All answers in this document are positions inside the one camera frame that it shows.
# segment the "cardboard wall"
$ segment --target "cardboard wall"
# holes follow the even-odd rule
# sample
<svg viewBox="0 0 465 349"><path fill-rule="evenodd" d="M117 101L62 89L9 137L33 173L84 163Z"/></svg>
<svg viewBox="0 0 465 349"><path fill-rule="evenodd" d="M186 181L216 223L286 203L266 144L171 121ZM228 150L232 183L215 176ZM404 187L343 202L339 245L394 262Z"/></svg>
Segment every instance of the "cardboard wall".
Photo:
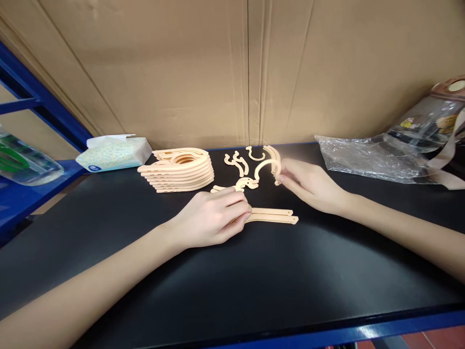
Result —
<svg viewBox="0 0 465 349"><path fill-rule="evenodd" d="M260 81L253 84L260 89L250 91L251 104L260 106L250 107L260 144L309 142L314 134L375 135L435 83L465 73L462 0L263 0L249 6L262 21L249 26L249 50L258 45L262 56Z"/></svg>
<svg viewBox="0 0 465 349"><path fill-rule="evenodd" d="M462 0L3 0L0 39L94 135L366 137L465 72Z"/></svg>

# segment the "red floor tile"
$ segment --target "red floor tile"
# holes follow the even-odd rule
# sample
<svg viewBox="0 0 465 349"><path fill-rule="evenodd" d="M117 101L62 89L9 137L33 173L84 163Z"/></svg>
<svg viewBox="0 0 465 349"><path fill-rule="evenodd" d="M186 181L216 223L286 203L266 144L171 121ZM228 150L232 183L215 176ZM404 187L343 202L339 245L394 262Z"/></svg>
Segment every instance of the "red floor tile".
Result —
<svg viewBox="0 0 465 349"><path fill-rule="evenodd" d="M371 341L357 342L358 349L376 349Z"/></svg>
<svg viewBox="0 0 465 349"><path fill-rule="evenodd" d="M410 349L434 349L422 332L403 334L402 338Z"/></svg>
<svg viewBox="0 0 465 349"><path fill-rule="evenodd" d="M465 326L425 331L434 349L465 349Z"/></svg>

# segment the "blue metal shelf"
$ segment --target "blue metal shelf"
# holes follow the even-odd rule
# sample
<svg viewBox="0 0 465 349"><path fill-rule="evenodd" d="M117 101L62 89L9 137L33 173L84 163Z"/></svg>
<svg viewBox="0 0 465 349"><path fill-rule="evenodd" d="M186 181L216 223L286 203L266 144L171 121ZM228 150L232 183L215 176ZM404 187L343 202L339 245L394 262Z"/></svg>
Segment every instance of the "blue metal shelf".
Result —
<svg viewBox="0 0 465 349"><path fill-rule="evenodd" d="M435 330L465 325L465 311L385 321L373 325L341 328L329 331L270 338L260 341L231 344L215 349L309 349L324 348L343 343L390 337L405 333Z"/></svg>
<svg viewBox="0 0 465 349"><path fill-rule="evenodd" d="M74 160L58 161L64 174L37 187L27 187L0 176L0 246L8 231L87 171Z"/></svg>
<svg viewBox="0 0 465 349"><path fill-rule="evenodd" d="M0 104L0 114L30 109L79 152L87 149L90 132L1 42L0 83L18 98Z"/></svg>

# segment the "forearm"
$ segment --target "forearm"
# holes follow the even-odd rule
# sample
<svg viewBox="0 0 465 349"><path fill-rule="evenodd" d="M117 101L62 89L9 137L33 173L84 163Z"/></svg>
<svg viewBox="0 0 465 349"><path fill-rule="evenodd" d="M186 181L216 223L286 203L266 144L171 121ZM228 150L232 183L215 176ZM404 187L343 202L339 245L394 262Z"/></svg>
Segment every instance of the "forearm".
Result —
<svg viewBox="0 0 465 349"><path fill-rule="evenodd" d="M182 251L160 226L0 321L5 348L68 348L150 272Z"/></svg>
<svg viewBox="0 0 465 349"><path fill-rule="evenodd" d="M353 195L343 217L408 248L465 283L465 235Z"/></svg>

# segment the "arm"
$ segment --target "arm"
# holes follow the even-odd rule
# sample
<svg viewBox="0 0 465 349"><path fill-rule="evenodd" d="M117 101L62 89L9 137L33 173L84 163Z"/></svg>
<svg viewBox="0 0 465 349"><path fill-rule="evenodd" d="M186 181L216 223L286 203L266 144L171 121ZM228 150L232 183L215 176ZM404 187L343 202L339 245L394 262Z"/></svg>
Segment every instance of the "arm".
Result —
<svg viewBox="0 0 465 349"><path fill-rule="evenodd" d="M225 242L250 212L234 188L197 193L172 220L0 321L0 347L70 347L153 270L187 248Z"/></svg>
<svg viewBox="0 0 465 349"><path fill-rule="evenodd" d="M465 234L346 192L320 167L285 159L276 179L313 208L365 225L465 284Z"/></svg>

